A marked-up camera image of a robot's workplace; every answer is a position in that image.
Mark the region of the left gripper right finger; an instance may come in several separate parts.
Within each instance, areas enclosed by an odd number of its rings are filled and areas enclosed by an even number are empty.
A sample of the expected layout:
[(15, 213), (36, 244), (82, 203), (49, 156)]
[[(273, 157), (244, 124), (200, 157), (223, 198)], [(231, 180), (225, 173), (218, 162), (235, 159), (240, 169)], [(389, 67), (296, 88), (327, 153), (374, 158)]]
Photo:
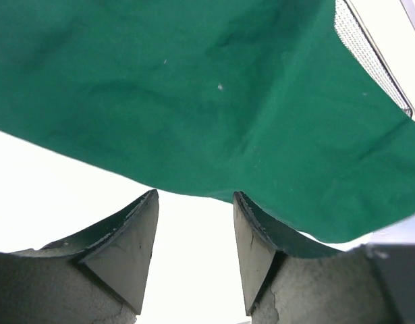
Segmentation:
[(253, 323), (415, 323), (415, 244), (343, 252), (265, 213), (243, 192), (233, 222)]

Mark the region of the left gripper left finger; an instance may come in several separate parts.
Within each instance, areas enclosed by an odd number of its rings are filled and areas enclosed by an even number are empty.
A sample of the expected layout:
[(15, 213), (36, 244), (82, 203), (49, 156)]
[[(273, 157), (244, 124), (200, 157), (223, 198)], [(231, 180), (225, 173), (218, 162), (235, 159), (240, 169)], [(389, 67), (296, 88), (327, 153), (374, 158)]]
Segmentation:
[(135, 323), (158, 218), (149, 190), (41, 249), (0, 252), (0, 323)]

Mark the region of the green surgical cloth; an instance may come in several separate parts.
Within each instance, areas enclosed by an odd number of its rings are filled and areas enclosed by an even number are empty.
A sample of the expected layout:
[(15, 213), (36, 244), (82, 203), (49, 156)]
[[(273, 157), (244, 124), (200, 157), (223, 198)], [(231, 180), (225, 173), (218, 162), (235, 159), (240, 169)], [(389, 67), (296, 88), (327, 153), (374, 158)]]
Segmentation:
[(320, 241), (415, 214), (415, 121), (335, 1), (0, 1), (0, 130)]

